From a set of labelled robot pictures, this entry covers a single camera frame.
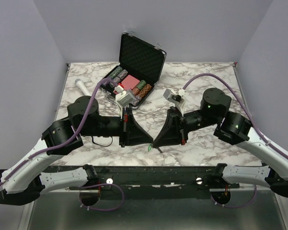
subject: marble tabletop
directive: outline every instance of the marble tabletop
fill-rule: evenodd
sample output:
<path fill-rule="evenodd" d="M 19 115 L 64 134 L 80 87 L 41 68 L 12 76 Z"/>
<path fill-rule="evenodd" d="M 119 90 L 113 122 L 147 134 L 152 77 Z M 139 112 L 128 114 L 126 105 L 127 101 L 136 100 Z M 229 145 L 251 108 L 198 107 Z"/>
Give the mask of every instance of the marble tabletop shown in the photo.
<path fill-rule="evenodd" d="M 90 92 L 96 83 L 109 73 L 117 63 L 73 63 L 71 64 L 57 119 L 67 116 L 67 106 L 83 96 L 74 81 L 80 78 Z M 173 104 L 163 97 L 166 88 L 178 90 L 194 75 L 213 73 L 226 81 L 241 97 L 232 63 L 165 63 L 155 90 L 146 101 L 133 112 L 136 121 L 153 137 L 160 132 L 167 110 Z M 231 111 L 244 114 L 234 96 L 218 80 L 202 77 L 192 82 L 186 90 L 186 112 L 199 109 L 203 92 L 218 87 L 232 97 Z M 114 104 L 107 100 L 106 94 L 99 90 L 96 96 L 100 115 L 118 116 Z M 83 137 L 84 146 L 74 150 L 53 165 L 116 165 L 116 166 L 210 166 L 218 163 L 233 165 L 261 165 L 260 161 L 248 152 L 232 146 L 213 136 L 216 126 L 207 127 L 189 133 L 188 143 L 184 146 L 161 147 L 148 151 L 148 144 L 124 147 L 119 146 L 119 138 L 113 138 L 109 147 L 94 145 L 90 137 Z M 96 143 L 107 145 L 111 138 L 94 138 Z"/>

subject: table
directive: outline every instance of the table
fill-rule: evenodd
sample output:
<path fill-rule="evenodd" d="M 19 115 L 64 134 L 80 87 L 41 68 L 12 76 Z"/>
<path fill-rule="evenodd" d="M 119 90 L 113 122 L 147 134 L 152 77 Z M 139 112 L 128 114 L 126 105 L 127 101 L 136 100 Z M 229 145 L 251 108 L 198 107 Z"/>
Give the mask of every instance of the table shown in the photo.
<path fill-rule="evenodd" d="M 74 81 L 80 78 L 90 92 L 96 83 L 109 73 L 117 63 L 72 63 L 65 84 L 57 119 L 67 116 L 67 106 L 83 96 Z M 241 97 L 238 82 L 234 73 L 233 63 L 165 63 L 155 90 L 133 112 L 136 121 L 155 138 L 160 132 L 167 116 L 167 109 L 173 104 L 163 97 L 166 88 L 178 90 L 194 75 L 213 73 L 226 81 Z M 244 114 L 240 105 L 229 90 L 212 77 L 195 80 L 186 90 L 186 112 L 199 109 L 203 92 L 211 87 L 218 87 L 232 97 L 231 111 Z M 101 115 L 118 116 L 118 110 L 101 90 L 96 96 Z M 84 146 L 74 150 L 68 156 L 53 165 L 92 165 L 107 166 L 210 166 L 218 163 L 233 165 L 261 165 L 260 161 L 248 152 L 231 146 L 213 136 L 216 126 L 207 127 L 189 133 L 188 143 L 184 146 L 161 147 L 163 153 L 156 149 L 148 152 L 148 144 L 121 148 L 118 138 L 114 137 L 109 147 L 94 145 L 90 137 L 84 137 Z M 96 143 L 107 145 L 110 138 L 94 138 Z"/>

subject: white tube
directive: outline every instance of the white tube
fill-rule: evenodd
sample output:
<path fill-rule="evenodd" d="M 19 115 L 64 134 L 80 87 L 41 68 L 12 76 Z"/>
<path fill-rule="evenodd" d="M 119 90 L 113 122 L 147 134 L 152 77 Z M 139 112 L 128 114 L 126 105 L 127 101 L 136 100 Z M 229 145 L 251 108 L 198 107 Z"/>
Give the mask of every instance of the white tube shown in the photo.
<path fill-rule="evenodd" d="M 92 94 L 89 92 L 89 90 L 87 90 L 84 82 L 83 82 L 81 79 L 77 78 L 77 79 L 75 80 L 75 83 L 76 83 L 76 86 L 81 90 L 81 92 L 82 92 L 85 96 L 92 96 Z"/>

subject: purple cable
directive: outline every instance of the purple cable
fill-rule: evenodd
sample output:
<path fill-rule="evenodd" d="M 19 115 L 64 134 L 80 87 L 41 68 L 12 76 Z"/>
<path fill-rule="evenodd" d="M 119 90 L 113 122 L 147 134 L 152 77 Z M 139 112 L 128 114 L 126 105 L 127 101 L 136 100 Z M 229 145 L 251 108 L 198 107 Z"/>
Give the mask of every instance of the purple cable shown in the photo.
<path fill-rule="evenodd" d="M 95 185 L 91 185 L 91 186 L 85 186 L 85 187 L 81 187 L 81 188 L 96 188 L 96 187 L 105 186 L 105 185 L 111 185 L 111 186 L 117 187 L 119 189 L 119 191 L 121 192 L 121 202 L 120 202 L 120 204 L 118 206 L 113 207 L 113 208 L 108 208 L 108 209 L 96 208 L 96 207 L 91 207 L 91 206 L 85 206 L 82 203 L 82 199 L 79 197 L 79 201 L 81 203 L 81 207 L 89 208 L 91 210 L 96 210 L 96 211 L 103 211 L 103 212 L 110 212 L 110 211 L 114 211 L 116 209 L 119 209 L 121 207 L 121 205 L 124 203 L 125 194 L 124 194 L 123 190 L 118 185 L 105 183 L 105 184 L 95 184 Z"/>
<path fill-rule="evenodd" d="M 42 154 L 42 153 L 47 152 L 47 151 L 52 151 L 52 150 L 57 150 L 57 149 L 63 148 L 63 147 L 65 147 L 66 145 L 70 144 L 75 138 L 77 138 L 78 134 L 80 133 L 80 131 L 81 131 L 81 129 L 82 129 L 84 123 L 85 123 L 85 120 L 86 120 L 86 118 L 87 118 L 87 116 L 88 116 L 88 113 L 90 112 L 90 109 L 91 109 L 91 107 L 92 107 L 92 105 L 93 105 L 93 102 L 94 102 L 94 99 L 95 99 L 95 96 L 96 96 L 96 94 L 97 94 L 97 91 L 98 91 L 99 87 L 100 87 L 103 83 L 107 83 L 107 82 L 112 83 L 115 87 L 117 86 L 117 83 L 115 83 L 114 81 L 112 81 L 112 80 L 109 79 L 109 78 L 102 79 L 102 80 L 100 80 L 100 81 L 97 83 L 97 85 L 96 85 L 96 87 L 95 87 L 95 89 L 94 89 L 94 91 L 93 91 L 93 93 L 92 93 L 92 96 L 91 96 L 91 98 L 90 98 L 90 101 L 88 102 L 87 108 L 86 108 L 86 110 L 85 110 L 85 113 L 84 113 L 84 115 L 83 115 L 83 118 L 82 118 L 82 120 L 81 120 L 81 122 L 80 122 L 80 124 L 79 124 L 79 126 L 78 126 L 78 128 L 77 128 L 77 130 L 75 131 L 75 133 L 74 133 L 67 141 L 65 141 L 65 142 L 62 143 L 62 144 L 59 144 L 59 145 L 56 145 L 56 146 L 52 146 L 52 147 L 49 147 L 49 148 L 46 148 L 46 149 L 42 149 L 42 150 L 40 150 L 40 151 L 37 151 L 36 153 L 33 153 L 32 155 L 30 155 L 30 156 L 28 157 L 28 159 L 30 160 L 30 159 L 36 157 L 37 155 Z M 13 176 L 15 172 L 17 172 L 21 167 L 23 167 L 29 160 L 24 160 L 24 161 L 21 162 L 19 165 L 17 165 L 17 166 L 4 178 L 4 181 L 3 181 L 3 182 L 0 182 L 0 187 L 1 187 L 1 185 L 4 184 L 5 181 L 7 181 L 11 176 Z"/>
<path fill-rule="evenodd" d="M 211 195 L 211 200 L 214 202 L 215 205 L 218 205 L 220 207 L 225 207 L 225 208 L 240 208 L 240 207 L 245 207 L 247 205 L 250 205 L 256 198 L 256 195 L 257 195 L 257 186 L 254 185 L 254 194 L 253 194 L 253 197 L 248 201 L 246 202 L 245 204 L 243 205 L 238 205 L 238 206 L 225 206 L 225 205 L 222 205 L 222 204 L 219 204 L 218 202 L 216 202 L 212 195 Z"/>
<path fill-rule="evenodd" d="M 235 98 L 237 99 L 237 101 L 239 102 L 240 106 L 242 107 L 242 109 L 244 110 L 244 112 L 246 113 L 246 115 L 248 116 L 250 122 L 253 125 L 253 128 L 255 129 L 256 133 L 259 135 L 259 137 L 266 143 L 266 145 L 270 146 L 273 150 L 275 150 L 278 154 L 280 154 L 281 156 L 283 156 L 284 158 L 286 158 L 288 160 L 288 155 L 286 155 L 285 153 L 283 153 L 283 151 L 281 151 L 280 149 L 278 149 L 276 146 L 272 145 L 271 143 L 269 143 L 269 141 L 264 137 L 264 135 L 260 132 L 259 128 L 257 127 L 257 125 L 255 124 L 251 114 L 247 111 L 246 107 L 244 106 L 243 102 L 241 101 L 241 99 L 238 97 L 238 95 L 233 91 L 233 89 L 225 82 L 223 81 L 220 77 L 218 77 L 215 74 L 212 73 L 201 73 L 198 74 L 194 77 L 192 77 L 183 87 L 183 89 L 185 90 L 188 85 L 190 85 L 190 83 L 192 81 L 194 81 L 195 79 L 202 77 L 202 76 L 210 76 L 210 77 L 214 77 L 216 79 L 218 79 L 220 82 L 222 82 L 228 89 L 229 91 L 235 96 Z"/>

